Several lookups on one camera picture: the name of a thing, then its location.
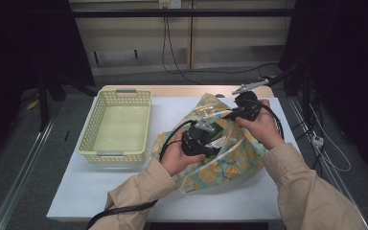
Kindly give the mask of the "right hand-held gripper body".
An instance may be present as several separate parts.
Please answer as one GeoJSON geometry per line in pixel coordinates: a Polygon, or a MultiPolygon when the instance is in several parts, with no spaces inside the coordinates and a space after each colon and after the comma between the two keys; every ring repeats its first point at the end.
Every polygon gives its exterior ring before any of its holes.
{"type": "Polygon", "coordinates": [[[248,121],[255,121],[258,117],[262,104],[258,101],[253,89],[268,84],[268,80],[252,82],[249,84],[242,84],[238,89],[232,92],[236,95],[235,108],[231,109],[231,120],[235,121],[241,117],[248,121]]]}

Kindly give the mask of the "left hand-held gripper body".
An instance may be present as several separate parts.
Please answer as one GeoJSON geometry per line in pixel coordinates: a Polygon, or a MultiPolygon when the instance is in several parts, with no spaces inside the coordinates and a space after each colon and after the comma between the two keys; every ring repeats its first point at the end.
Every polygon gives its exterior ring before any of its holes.
{"type": "Polygon", "coordinates": [[[204,119],[199,121],[191,121],[190,128],[182,135],[181,148],[188,156],[204,154],[210,157],[215,154],[215,149],[208,147],[212,142],[210,134],[215,129],[204,119]]]}

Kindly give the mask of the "orange slice print bag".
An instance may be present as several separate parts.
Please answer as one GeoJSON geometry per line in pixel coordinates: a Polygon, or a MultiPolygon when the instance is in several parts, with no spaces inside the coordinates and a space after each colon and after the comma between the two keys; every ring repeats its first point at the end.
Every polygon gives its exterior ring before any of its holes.
{"type": "Polygon", "coordinates": [[[173,177],[177,190],[182,193],[205,190],[223,185],[244,174],[255,173],[263,166],[261,155],[265,148],[246,129],[235,121],[225,119],[229,106],[212,94],[204,94],[190,113],[175,127],[187,131],[191,121],[204,119],[207,123],[218,123],[227,137],[217,157],[207,163],[192,164],[173,177]]]}

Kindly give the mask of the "pale yellow plastic basket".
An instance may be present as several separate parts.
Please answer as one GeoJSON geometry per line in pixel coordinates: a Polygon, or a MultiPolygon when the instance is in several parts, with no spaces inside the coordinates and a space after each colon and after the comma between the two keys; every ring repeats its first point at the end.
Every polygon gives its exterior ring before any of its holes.
{"type": "Polygon", "coordinates": [[[151,99],[148,89],[102,89],[87,116],[77,152],[89,163],[144,163],[151,99]]]}

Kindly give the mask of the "person's left hand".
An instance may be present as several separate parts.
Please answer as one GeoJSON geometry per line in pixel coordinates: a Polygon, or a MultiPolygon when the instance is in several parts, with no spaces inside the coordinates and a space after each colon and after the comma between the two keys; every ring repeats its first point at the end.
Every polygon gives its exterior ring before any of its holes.
{"type": "Polygon", "coordinates": [[[182,151],[181,139],[184,132],[184,129],[176,132],[161,159],[161,165],[170,176],[183,172],[189,165],[199,163],[205,158],[204,154],[188,156],[182,151]]]}

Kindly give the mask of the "person's right hand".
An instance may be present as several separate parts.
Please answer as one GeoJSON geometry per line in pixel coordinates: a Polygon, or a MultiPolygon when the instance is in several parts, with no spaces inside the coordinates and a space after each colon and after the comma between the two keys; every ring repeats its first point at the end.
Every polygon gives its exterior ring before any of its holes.
{"type": "Polygon", "coordinates": [[[261,109],[254,121],[238,117],[236,122],[240,127],[246,128],[267,150],[272,150],[285,142],[276,127],[275,118],[265,108],[261,109]]]}

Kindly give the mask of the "white table mat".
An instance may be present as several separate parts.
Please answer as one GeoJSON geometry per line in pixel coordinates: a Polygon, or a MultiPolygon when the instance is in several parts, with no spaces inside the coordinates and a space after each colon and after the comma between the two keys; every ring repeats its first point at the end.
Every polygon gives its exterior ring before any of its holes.
{"type": "MultiPolygon", "coordinates": [[[[197,98],[154,97],[149,141],[172,129],[197,104],[197,98]]],[[[47,213],[49,219],[83,221],[100,213],[107,193],[136,172],[88,163],[74,152],[47,213]]],[[[266,169],[243,175],[223,185],[182,194],[174,191],[150,210],[151,222],[241,222],[280,217],[277,188],[266,169]]]]}

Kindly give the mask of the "black curtain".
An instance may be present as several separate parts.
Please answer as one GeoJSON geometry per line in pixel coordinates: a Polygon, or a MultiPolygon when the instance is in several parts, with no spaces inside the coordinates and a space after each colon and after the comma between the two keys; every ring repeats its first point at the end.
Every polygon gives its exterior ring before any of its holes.
{"type": "Polygon", "coordinates": [[[0,0],[0,146],[24,91],[94,85],[70,0],[0,0]]]}
{"type": "Polygon", "coordinates": [[[296,0],[279,67],[300,63],[368,164],[368,0],[296,0]]]}

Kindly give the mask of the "black horizontal metal bar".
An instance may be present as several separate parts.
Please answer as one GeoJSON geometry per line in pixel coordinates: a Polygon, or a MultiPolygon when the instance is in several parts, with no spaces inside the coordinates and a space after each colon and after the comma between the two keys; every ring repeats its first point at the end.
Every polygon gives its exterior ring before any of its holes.
{"type": "Polygon", "coordinates": [[[297,10],[288,9],[172,9],[172,10],[80,10],[76,18],[106,17],[283,17],[293,16],[297,10]]]}

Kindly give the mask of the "black metal stand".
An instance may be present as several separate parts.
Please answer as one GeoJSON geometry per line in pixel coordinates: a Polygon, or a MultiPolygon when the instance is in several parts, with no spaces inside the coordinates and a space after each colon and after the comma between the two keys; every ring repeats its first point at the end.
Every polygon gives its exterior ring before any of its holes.
{"type": "Polygon", "coordinates": [[[55,101],[63,101],[66,93],[61,86],[60,77],[54,74],[40,74],[38,77],[38,98],[40,103],[40,131],[43,131],[49,123],[49,105],[48,96],[55,101]]]}

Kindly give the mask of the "aluminium floor rail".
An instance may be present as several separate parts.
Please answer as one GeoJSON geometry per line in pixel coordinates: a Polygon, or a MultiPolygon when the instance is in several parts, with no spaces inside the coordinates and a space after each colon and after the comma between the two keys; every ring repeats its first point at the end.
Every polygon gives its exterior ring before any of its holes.
{"type": "Polygon", "coordinates": [[[361,220],[363,221],[363,223],[366,226],[366,229],[368,230],[368,223],[365,217],[361,213],[360,208],[357,206],[357,203],[354,197],[351,195],[350,191],[348,190],[348,187],[345,185],[345,183],[342,180],[342,177],[340,176],[340,173],[346,173],[352,168],[352,165],[349,159],[346,157],[345,153],[339,148],[339,146],[336,145],[334,141],[329,138],[328,134],[326,133],[326,131],[323,129],[322,125],[320,124],[320,119],[318,118],[314,110],[312,109],[311,105],[309,105],[309,112],[313,114],[313,123],[319,126],[320,128],[319,133],[323,133],[323,136],[317,135],[314,128],[311,127],[311,125],[308,123],[308,120],[303,116],[303,107],[302,105],[300,105],[297,99],[288,99],[288,102],[290,103],[290,106],[292,107],[292,110],[299,121],[299,124],[297,126],[301,127],[304,130],[304,133],[302,134],[302,136],[307,139],[307,141],[310,143],[310,146],[313,150],[315,161],[312,167],[314,169],[318,167],[320,175],[326,176],[329,182],[334,187],[336,187],[339,192],[344,194],[354,204],[354,206],[359,212],[361,220]],[[341,169],[340,167],[336,166],[334,162],[332,161],[332,159],[330,158],[329,154],[326,153],[324,146],[322,148],[315,147],[311,142],[311,137],[313,135],[323,137],[324,144],[326,140],[330,141],[331,144],[337,149],[337,151],[347,161],[348,168],[341,169]]]}
{"type": "Polygon", "coordinates": [[[38,132],[34,140],[32,148],[29,150],[20,172],[16,175],[15,180],[11,184],[3,202],[0,205],[0,230],[6,230],[8,223],[12,217],[12,213],[22,196],[25,186],[32,174],[37,159],[41,154],[44,145],[53,129],[56,119],[49,120],[45,128],[38,132]]]}

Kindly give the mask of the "white wall socket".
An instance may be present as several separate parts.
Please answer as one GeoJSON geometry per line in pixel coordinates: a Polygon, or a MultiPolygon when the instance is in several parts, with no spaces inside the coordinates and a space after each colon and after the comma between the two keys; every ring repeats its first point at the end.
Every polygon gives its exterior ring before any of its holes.
{"type": "Polygon", "coordinates": [[[159,8],[178,10],[182,8],[182,1],[181,0],[159,0],[159,8]]]}

